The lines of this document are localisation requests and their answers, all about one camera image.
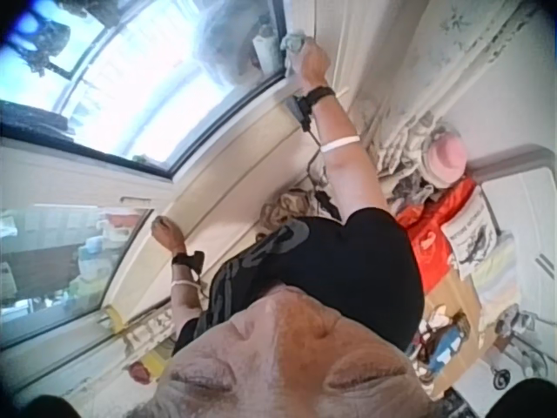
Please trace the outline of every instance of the black top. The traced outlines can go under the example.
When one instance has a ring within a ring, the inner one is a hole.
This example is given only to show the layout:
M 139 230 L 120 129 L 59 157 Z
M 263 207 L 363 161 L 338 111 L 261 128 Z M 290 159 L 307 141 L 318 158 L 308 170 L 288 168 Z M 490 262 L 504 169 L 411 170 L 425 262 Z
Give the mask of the black top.
M 184 325 L 174 353 L 280 282 L 299 287 L 403 351 L 424 311 L 410 240 L 389 213 L 362 209 L 344 226 L 324 218 L 292 219 L 220 267 L 207 311 Z

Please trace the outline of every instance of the rag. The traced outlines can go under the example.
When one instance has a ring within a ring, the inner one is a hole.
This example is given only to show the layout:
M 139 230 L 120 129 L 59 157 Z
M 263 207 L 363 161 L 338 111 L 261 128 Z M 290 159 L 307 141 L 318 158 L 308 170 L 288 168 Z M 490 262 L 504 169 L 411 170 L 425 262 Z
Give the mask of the rag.
M 282 51 L 291 52 L 292 54 L 299 54 L 299 52 L 302 51 L 302 48 L 304 47 L 306 38 L 307 36 L 302 31 L 289 33 L 285 37 L 283 37 L 280 43 L 280 49 Z M 285 68 L 286 76 L 291 76 L 293 73 L 293 69 L 288 54 L 286 54 Z

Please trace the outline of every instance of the yellow tape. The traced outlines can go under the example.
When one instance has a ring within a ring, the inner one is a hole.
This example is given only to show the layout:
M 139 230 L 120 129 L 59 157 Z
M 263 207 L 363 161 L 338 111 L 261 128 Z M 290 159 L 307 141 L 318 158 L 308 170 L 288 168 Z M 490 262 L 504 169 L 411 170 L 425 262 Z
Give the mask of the yellow tape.
M 107 306 L 104 311 L 111 318 L 112 331 L 114 332 L 114 334 L 118 334 L 120 331 L 126 328 L 126 324 L 124 324 L 120 313 L 118 313 L 118 311 L 112 305 Z
M 163 359 L 156 351 L 151 350 L 141 358 L 143 365 L 149 370 L 149 374 L 154 379 L 158 379 L 164 371 L 166 360 Z

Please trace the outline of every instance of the white wristband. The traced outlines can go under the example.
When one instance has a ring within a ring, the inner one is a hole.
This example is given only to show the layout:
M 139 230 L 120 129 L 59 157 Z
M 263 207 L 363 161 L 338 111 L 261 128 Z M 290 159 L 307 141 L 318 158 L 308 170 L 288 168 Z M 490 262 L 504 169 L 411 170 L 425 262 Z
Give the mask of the white wristband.
M 358 136 L 335 139 L 334 141 L 330 142 L 329 144 L 322 145 L 321 146 L 321 152 L 323 152 L 323 153 L 329 152 L 329 151 L 334 150 L 335 148 L 339 148 L 341 146 L 345 146 L 345 145 L 348 145 L 348 144 L 353 144 L 354 142 L 359 142 L 359 137 Z
M 195 287 L 198 290 L 201 290 L 201 286 L 198 283 L 194 283 L 192 281 L 189 280 L 175 280 L 171 283 L 171 290 L 173 287 L 177 286 L 177 285 L 184 285 L 184 286 L 191 286 L 191 287 Z

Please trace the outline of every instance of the window glass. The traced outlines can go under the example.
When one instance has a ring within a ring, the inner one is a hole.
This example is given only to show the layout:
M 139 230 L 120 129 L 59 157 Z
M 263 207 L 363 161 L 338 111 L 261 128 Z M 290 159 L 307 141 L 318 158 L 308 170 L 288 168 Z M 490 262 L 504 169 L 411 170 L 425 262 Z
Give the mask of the window glass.
M 3 345 L 98 309 L 147 214 L 51 205 L 2 210 Z
M 282 77 L 284 15 L 270 7 L 278 3 L 36 1 L 0 50 L 5 114 L 171 172 L 205 132 Z

